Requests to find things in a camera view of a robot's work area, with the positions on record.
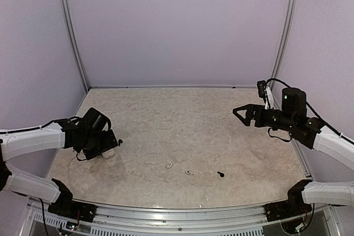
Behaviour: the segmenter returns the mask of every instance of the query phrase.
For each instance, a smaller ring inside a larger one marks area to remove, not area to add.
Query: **wire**
[[[283,84],[285,87],[287,88],[291,88],[288,84],[286,84],[284,81],[278,79],[278,78],[269,78],[267,80],[267,84],[271,81],[277,81],[281,84]],[[329,129],[331,129],[336,135],[338,135],[340,138],[346,140],[347,142],[351,143],[352,145],[354,145],[354,141],[352,141],[351,139],[347,138],[346,136],[342,135],[337,129],[335,129],[333,126],[331,126],[327,121],[325,121],[319,114],[318,112],[316,112],[316,110],[309,104],[308,101],[306,101],[306,105],[310,108],[310,110],[315,114],[315,116],[317,116]]]
[[[44,225],[45,234],[46,234],[46,236],[49,236],[48,228],[46,227],[46,223],[45,223],[45,213],[44,213],[43,200],[41,198],[39,198],[39,201],[40,201],[40,203],[42,205],[43,225]]]
[[[312,220],[314,219],[314,214],[315,214],[315,204],[312,205],[312,214],[311,214],[310,221],[306,224],[306,227],[303,230],[301,230],[300,232],[305,231],[311,225]]]
[[[87,160],[87,159],[79,159],[79,152],[76,153],[76,159],[77,159],[78,161],[85,161],[85,160]]]
[[[268,84],[268,83],[270,83],[271,81],[277,81],[277,82],[283,84],[285,87],[291,88],[291,87],[290,87],[288,84],[286,84],[284,81],[282,81],[282,80],[280,80],[280,79],[278,79],[278,78],[275,78],[275,77],[269,78],[269,79],[266,81],[266,83]]]
[[[309,217],[309,213],[307,212],[307,210],[305,210],[305,214],[306,214],[306,216],[305,216],[305,222],[307,223],[307,222],[308,222],[308,217]]]
[[[271,127],[268,128],[268,135],[269,135],[271,138],[278,138],[278,139],[280,139],[280,140],[282,140],[282,141],[284,141],[284,142],[287,142],[287,143],[293,140],[293,137],[292,137],[292,135],[291,135],[290,133],[288,133],[290,139],[284,139],[284,138],[277,137],[276,135],[271,135],[271,134],[270,134],[270,131],[271,131],[271,130],[274,131],[273,128],[271,128]]]
[[[75,124],[77,121],[79,121],[81,118],[78,116],[73,116],[70,117],[69,120],[73,120],[72,122]],[[6,134],[13,134],[13,133],[21,133],[21,132],[28,132],[28,131],[33,131],[33,130],[38,130],[41,128],[45,128],[49,126],[50,124],[54,123],[54,120],[47,122],[47,124],[44,125],[39,125],[37,127],[30,127],[30,128],[23,128],[23,129],[16,129],[16,130],[10,130],[10,131],[1,131],[0,135],[6,135]]]

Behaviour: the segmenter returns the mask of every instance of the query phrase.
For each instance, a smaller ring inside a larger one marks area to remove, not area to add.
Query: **small white object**
[[[272,94],[272,90],[270,87],[266,86],[265,88],[265,106],[264,109],[274,109],[274,98]]]
[[[167,168],[167,169],[171,169],[171,168],[172,168],[172,166],[173,166],[173,162],[168,163],[168,164],[166,165],[166,168]]]
[[[190,170],[186,170],[186,174],[189,174],[189,175],[194,175],[194,173]]]
[[[295,230],[300,231],[302,228],[304,227],[304,223],[301,223],[300,225],[298,225]]]
[[[109,159],[109,158],[113,157],[114,155],[115,155],[115,152],[113,149],[102,152],[102,157],[104,157],[105,159]]]

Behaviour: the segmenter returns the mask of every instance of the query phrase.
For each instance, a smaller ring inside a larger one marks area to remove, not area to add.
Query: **aluminum frame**
[[[84,63],[81,60],[81,56],[79,53],[79,48],[77,47],[76,36],[74,32],[74,27],[72,26],[71,16],[70,16],[70,8],[69,8],[69,1],[68,0],[60,0],[61,9],[63,10],[64,21],[66,26],[67,35],[69,37],[72,53],[74,55],[75,64],[77,70],[79,72],[80,80],[82,86],[86,93],[90,90],[90,83],[87,78],[87,74],[85,71]]]
[[[207,209],[138,208],[99,203],[95,203],[95,205],[97,206],[97,212],[93,222],[80,222],[86,231],[89,229],[92,232],[94,229],[100,229],[109,230],[110,232],[123,232],[130,235],[227,235],[232,231],[252,230],[280,222],[267,222],[263,203],[251,206]],[[326,204],[317,204],[315,212],[328,209],[329,207]],[[30,199],[21,236],[29,235],[35,213],[41,216],[41,204],[38,200]],[[55,219],[58,224],[75,221],[59,217],[47,211],[45,211],[45,215],[46,219]],[[300,216],[284,219],[282,222],[298,217]]]
[[[326,216],[328,230],[330,231],[331,236],[342,236],[343,231],[340,227],[339,219],[335,208],[333,206],[329,206],[328,209],[324,210],[324,214]]]
[[[161,86],[153,86],[153,85],[147,85],[147,86],[128,86],[128,87],[124,87],[124,86],[105,86],[105,87],[100,87],[100,86],[93,86],[91,87],[91,89],[93,90],[110,90],[110,89],[121,89],[121,88],[254,88],[256,89],[257,86],[165,86],[165,85],[161,85]]]
[[[284,26],[283,26],[283,31],[282,31],[282,36],[280,38],[280,44],[278,47],[278,51],[277,51],[277,57],[275,58],[275,63],[273,66],[273,70],[272,70],[272,74],[270,75],[270,77],[278,77],[279,71],[280,71],[280,66],[282,64],[283,61],[283,57],[284,57],[284,53],[285,53],[285,48],[287,46],[287,42],[289,39],[289,33],[290,33],[290,29],[291,29],[291,22],[293,21],[293,15],[294,15],[294,11],[295,11],[295,4],[296,4],[296,0],[289,0],[288,1],[288,6],[287,6],[287,13],[285,16],[285,22],[284,22]],[[272,81],[270,83],[270,88],[273,89],[274,88],[274,82]]]

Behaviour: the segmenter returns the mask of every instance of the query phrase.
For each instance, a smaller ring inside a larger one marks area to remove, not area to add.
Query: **metal rail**
[[[82,83],[86,93],[88,93],[88,91],[90,90],[90,84],[89,84],[89,80],[87,78],[84,64],[82,63],[82,60],[81,60],[79,49],[77,47],[76,36],[75,36],[74,28],[72,26],[71,17],[70,17],[69,2],[68,2],[68,0],[60,0],[60,3],[61,3],[61,8],[63,10],[66,31],[67,31],[67,35],[70,40],[70,45],[71,45],[72,53],[74,55],[75,64],[76,64],[77,70],[80,75],[81,83]]]
[[[158,209],[111,206],[95,203],[97,212],[92,223],[80,222],[80,227],[86,231],[83,235],[104,235],[106,232],[118,232],[127,235],[230,235],[230,232],[259,230],[265,225],[279,223],[267,222],[264,204],[251,206],[222,207],[206,209]],[[319,204],[316,212],[328,209],[327,205]],[[25,231],[32,226],[35,218],[41,222],[41,205],[31,199],[28,203],[28,213],[25,221]],[[49,225],[59,226],[74,220],[58,217],[46,211]]]
[[[277,57],[275,59],[272,74],[270,77],[278,77],[278,75],[279,75],[280,66],[283,61],[285,48],[287,46],[287,42],[288,42],[288,38],[289,38],[291,22],[293,20],[293,15],[294,15],[294,10],[295,10],[295,4],[296,4],[296,0],[288,0],[287,13],[285,16],[282,37],[280,39],[280,44],[279,44],[278,51],[277,51]],[[270,88],[271,89],[274,88],[273,81],[270,83]]]

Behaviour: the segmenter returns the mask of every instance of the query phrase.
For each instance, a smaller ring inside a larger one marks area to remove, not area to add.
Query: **black bracket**
[[[58,185],[60,195],[55,203],[49,205],[48,212],[74,220],[92,222],[97,207],[94,204],[72,200],[72,193],[61,181],[51,180]]]
[[[4,189],[7,179],[9,178],[12,173],[10,170],[6,167],[6,162],[3,160],[2,157],[2,150],[1,150],[1,144],[3,143],[3,140],[0,139],[0,191]]]
[[[264,206],[267,221],[278,221],[311,212],[310,204],[305,204],[301,192],[311,180],[301,180],[288,191],[288,199]]]

